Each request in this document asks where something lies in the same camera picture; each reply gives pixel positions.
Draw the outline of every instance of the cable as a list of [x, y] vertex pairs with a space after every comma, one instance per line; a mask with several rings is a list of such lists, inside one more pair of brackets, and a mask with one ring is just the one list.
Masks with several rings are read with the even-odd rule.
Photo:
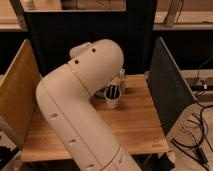
[[188, 156], [189, 158], [191, 158], [192, 160], [194, 160], [195, 162], [197, 162], [198, 164], [200, 164], [206, 171], [209, 171], [208, 165], [205, 166], [204, 164], [201, 163], [200, 160], [196, 159], [194, 156], [190, 155], [189, 153], [187, 153], [186, 151], [184, 151], [181, 147], [179, 147], [174, 141], [173, 139], [170, 141], [178, 150], [180, 150], [182, 153], [184, 153], [186, 156]]
[[201, 68], [203, 68], [203, 66], [207, 63], [209, 63], [211, 60], [213, 60], [213, 56], [209, 57], [208, 59], [206, 59], [203, 63], [201, 63], [201, 65], [199, 66], [198, 70], [197, 70], [197, 77], [195, 79], [195, 85], [197, 83], [197, 81], [199, 80], [200, 78], [200, 70]]

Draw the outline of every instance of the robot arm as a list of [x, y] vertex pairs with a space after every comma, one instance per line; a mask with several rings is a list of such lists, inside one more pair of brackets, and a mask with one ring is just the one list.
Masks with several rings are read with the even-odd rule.
[[41, 112], [82, 171], [140, 171], [89, 102], [121, 69], [120, 47], [104, 39], [73, 54], [38, 84]]

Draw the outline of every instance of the wooden tabletop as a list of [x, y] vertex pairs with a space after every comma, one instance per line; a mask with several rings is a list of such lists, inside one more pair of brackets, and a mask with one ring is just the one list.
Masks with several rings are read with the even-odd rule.
[[[116, 109], [108, 109], [103, 99], [93, 98], [91, 103], [131, 154], [168, 151], [168, 144], [143, 75], [127, 76], [125, 94]], [[21, 153], [21, 161], [70, 158], [71, 155], [36, 108]]]

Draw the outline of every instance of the black cable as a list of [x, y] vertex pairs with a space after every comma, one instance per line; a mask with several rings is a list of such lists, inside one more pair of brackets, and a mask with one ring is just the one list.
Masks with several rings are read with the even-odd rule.
[[206, 142], [207, 142], [207, 144], [208, 144], [208, 146], [209, 146], [210, 150], [213, 152], [213, 147], [211, 146], [211, 144], [210, 144], [210, 142], [209, 142], [209, 140], [208, 140], [208, 138], [207, 138], [207, 134], [208, 134], [208, 130], [209, 130], [209, 128], [208, 128], [208, 124], [206, 123], [205, 119], [203, 119], [203, 120], [204, 120], [204, 122], [205, 122], [205, 124], [206, 124], [206, 134], [205, 134], [205, 139], [206, 139]]
[[198, 164], [200, 164], [206, 171], [209, 171], [209, 168], [207, 166], [205, 166], [204, 164], [201, 163], [200, 160], [196, 159], [194, 156], [190, 155], [189, 153], [187, 153], [186, 151], [184, 151], [181, 147], [179, 147], [174, 141], [173, 139], [170, 141], [178, 150], [180, 150], [182, 153], [184, 153], [186, 156], [188, 156], [189, 158], [191, 158], [192, 160], [194, 160], [195, 162], [197, 162]]
[[199, 80], [200, 78], [200, 70], [201, 68], [203, 68], [203, 66], [207, 63], [209, 63], [211, 60], [213, 60], [213, 56], [209, 57], [208, 59], [206, 59], [204, 62], [201, 63], [201, 65], [199, 66], [198, 70], [197, 70], [197, 77], [195, 79], [195, 85], [197, 83], [197, 81]]

